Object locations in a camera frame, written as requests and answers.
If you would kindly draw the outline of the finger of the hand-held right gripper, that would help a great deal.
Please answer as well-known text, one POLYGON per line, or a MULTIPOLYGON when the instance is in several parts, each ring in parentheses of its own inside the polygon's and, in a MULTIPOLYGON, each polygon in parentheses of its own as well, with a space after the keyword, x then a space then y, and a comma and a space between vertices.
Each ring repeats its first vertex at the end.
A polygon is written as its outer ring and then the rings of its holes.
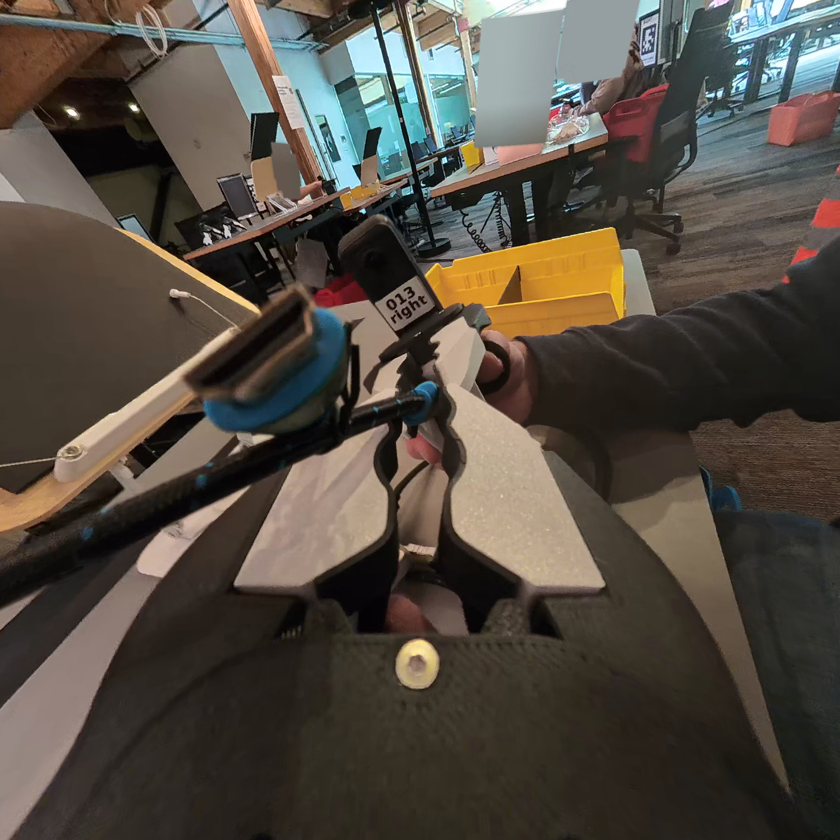
POLYGON ((417 363, 410 356, 399 356, 387 362, 380 360, 365 376, 364 388, 374 396, 389 389, 411 390, 418 379, 417 363))
POLYGON ((467 322, 451 322, 429 340, 432 359, 425 363, 425 380, 438 385, 458 385, 483 398, 476 383, 485 356, 480 333, 467 322))

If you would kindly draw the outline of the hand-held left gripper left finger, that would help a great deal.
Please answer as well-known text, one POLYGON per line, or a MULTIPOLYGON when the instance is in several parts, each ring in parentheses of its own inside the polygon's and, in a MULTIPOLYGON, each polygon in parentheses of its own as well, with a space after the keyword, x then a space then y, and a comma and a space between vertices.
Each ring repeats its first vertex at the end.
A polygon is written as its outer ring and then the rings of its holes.
POLYGON ((398 569, 396 426, 290 468, 234 580, 245 595, 335 601, 379 633, 398 569))

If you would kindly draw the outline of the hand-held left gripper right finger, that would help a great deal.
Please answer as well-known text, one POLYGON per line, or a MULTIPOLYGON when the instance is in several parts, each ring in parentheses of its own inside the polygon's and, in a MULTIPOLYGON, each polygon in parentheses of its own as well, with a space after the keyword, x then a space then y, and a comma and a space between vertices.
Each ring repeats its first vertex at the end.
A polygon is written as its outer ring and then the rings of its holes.
POLYGON ((440 396, 448 485, 437 570, 477 634, 499 602, 529 620, 539 602, 605 592, 606 582, 541 445, 461 385, 440 396))

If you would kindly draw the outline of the person's right hand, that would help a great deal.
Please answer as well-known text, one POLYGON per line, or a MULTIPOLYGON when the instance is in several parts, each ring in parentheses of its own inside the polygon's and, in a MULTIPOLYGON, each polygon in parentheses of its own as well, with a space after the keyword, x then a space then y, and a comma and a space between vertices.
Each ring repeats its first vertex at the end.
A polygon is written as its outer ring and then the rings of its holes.
MULTIPOLYGON (((513 422, 524 425, 529 418, 532 406, 538 395, 538 373, 527 345, 519 340, 510 340, 501 332, 486 329, 482 340, 498 344, 509 358, 508 378, 504 386, 486 396, 486 401, 498 411, 504 413, 513 422)), ((476 382, 479 385, 493 383, 503 377, 505 365, 493 352, 486 350, 481 362, 476 382)), ((441 454, 419 433, 405 441, 406 452, 413 459, 425 460, 437 465, 441 454)))

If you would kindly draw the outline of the person's left hand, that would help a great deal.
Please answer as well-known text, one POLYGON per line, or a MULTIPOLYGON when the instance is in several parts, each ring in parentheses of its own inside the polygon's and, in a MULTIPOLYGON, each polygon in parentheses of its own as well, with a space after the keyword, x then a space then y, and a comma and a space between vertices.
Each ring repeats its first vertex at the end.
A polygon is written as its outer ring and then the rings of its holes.
POLYGON ((416 603, 403 594, 393 593, 388 598, 383 632, 419 637, 438 631, 416 603))

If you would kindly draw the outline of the grey hanging paper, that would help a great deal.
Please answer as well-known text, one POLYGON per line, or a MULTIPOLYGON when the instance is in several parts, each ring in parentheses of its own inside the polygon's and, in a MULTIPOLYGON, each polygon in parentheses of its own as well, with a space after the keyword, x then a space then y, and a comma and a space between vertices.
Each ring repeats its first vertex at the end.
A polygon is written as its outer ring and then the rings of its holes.
POLYGON ((306 288, 323 289, 329 273, 329 256, 325 245, 311 238, 299 238, 296 243, 296 279, 306 288))

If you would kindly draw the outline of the black pole stand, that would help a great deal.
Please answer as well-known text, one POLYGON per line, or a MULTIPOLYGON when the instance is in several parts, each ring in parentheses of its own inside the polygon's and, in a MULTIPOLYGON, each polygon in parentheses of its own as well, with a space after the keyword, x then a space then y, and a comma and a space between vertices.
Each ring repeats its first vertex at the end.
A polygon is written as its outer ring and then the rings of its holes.
POLYGON ((437 240, 435 237, 433 226, 427 210, 426 199, 424 198, 424 193, 421 184, 422 179, 418 172, 417 162, 414 158, 411 149, 411 139, 407 130, 402 103, 399 99, 396 80, 394 78, 392 70, 392 63, 387 52, 385 37, 382 30, 382 22, 380 18, 380 6, 378 2, 370 1, 369 7, 371 11, 371 20, 373 22, 377 43, 379 45, 381 57, 385 66, 386 78, 388 80, 388 85, 391 90, 392 98, 394 101, 396 116, 400 124, 402 137, 406 146, 406 153, 408 154, 408 161, 413 176, 413 192, 416 198, 417 210, 419 212, 419 216, 421 218, 423 228, 426 234, 425 238, 418 242, 416 246, 416 253, 421 260, 431 261, 449 252, 449 250, 451 249, 451 243, 448 238, 441 238, 440 240, 437 240))

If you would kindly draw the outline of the grey monitor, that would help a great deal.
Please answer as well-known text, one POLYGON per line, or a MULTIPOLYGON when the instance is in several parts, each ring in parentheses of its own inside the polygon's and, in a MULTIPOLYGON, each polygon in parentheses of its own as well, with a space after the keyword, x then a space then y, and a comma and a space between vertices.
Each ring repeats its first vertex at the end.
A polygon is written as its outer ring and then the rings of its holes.
POLYGON ((231 214, 238 221, 259 215, 255 195, 245 175, 236 173, 219 177, 217 186, 231 214))

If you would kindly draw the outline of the clear plastic bag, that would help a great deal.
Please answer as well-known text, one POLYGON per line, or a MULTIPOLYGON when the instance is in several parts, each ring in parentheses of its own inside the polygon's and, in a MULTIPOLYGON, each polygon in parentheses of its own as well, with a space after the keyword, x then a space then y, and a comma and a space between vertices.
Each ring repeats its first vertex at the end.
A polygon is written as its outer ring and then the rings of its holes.
POLYGON ((580 114, 576 108, 558 111, 550 117, 546 144, 572 142, 588 133, 590 127, 589 114, 580 114))

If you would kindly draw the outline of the white paper sign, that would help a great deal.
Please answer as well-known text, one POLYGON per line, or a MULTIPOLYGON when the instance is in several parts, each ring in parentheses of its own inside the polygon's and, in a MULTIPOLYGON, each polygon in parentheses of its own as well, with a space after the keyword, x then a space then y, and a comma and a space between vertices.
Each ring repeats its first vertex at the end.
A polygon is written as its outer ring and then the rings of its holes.
POLYGON ((297 93, 289 77, 274 75, 272 76, 272 81, 279 97, 282 111, 285 113, 289 122, 290 130, 305 130, 307 124, 301 111, 297 93))

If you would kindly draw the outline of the red jacket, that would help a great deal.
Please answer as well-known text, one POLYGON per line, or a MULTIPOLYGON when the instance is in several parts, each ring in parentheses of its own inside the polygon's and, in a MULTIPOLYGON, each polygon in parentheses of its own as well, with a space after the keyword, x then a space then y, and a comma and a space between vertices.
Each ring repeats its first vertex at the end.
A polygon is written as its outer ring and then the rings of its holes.
POLYGON ((669 84, 650 88, 636 98, 614 104, 602 118, 609 141, 624 143, 625 158, 633 163, 648 163, 654 141, 655 121, 669 84))

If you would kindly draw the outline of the wooden-edged black board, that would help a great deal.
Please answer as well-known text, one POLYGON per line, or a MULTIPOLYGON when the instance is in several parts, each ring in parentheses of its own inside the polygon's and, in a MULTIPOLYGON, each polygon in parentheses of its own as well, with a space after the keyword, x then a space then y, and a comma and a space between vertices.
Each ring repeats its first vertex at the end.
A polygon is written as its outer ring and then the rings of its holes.
POLYGON ((54 516, 193 401, 182 373, 258 307, 96 219, 2 202, 2 533, 54 516))

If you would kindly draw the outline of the wooden pillar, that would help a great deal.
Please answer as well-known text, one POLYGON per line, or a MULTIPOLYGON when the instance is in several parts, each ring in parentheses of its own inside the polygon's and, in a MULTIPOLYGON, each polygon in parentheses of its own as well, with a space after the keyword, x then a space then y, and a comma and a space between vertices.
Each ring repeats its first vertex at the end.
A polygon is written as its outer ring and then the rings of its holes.
POLYGON ((309 142, 306 130, 290 130, 287 117, 282 111, 272 76, 283 75, 284 73, 270 43, 256 2, 229 1, 228 8, 234 17, 239 33, 245 40, 245 47, 255 66, 269 103, 279 114, 280 129, 297 159, 304 183, 320 181, 322 179, 321 167, 309 142))

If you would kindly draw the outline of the black office chair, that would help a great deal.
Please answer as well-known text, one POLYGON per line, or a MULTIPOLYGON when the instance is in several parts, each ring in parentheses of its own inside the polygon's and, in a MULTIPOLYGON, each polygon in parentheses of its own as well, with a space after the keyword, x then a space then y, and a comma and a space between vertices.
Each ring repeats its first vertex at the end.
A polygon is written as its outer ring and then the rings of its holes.
POLYGON ((665 213, 665 189, 697 158, 697 102, 718 53, 727 44, 727 27, 734 2, 695 12, 684 47, 668 71, 668 86, 650 123, 650 145, 644 162, 621 163, 624 215, 616 221, 619 238, 637 231, 666 241, 665 252, 677 255, 684 231, 682 216, 665 213))

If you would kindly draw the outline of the ceiling pipe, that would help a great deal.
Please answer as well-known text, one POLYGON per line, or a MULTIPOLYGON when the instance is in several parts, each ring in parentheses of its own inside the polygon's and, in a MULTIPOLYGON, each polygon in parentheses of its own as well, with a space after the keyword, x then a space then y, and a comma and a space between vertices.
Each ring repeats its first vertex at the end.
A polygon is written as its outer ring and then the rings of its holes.
POLYGON ((156 38, 161 43, 191 44, 202 46, 245 47, 241 34, 206 31, 205 29, 159 28, 157 35, 150 34, 141 26, 129 23, 97 24, 64 18, 38 17, 22 14, 1 14, 1 26, 34 28, 45 31, 61 31, 72 34, 101 35, 108 37, 131 37, 151 41, 156 38))

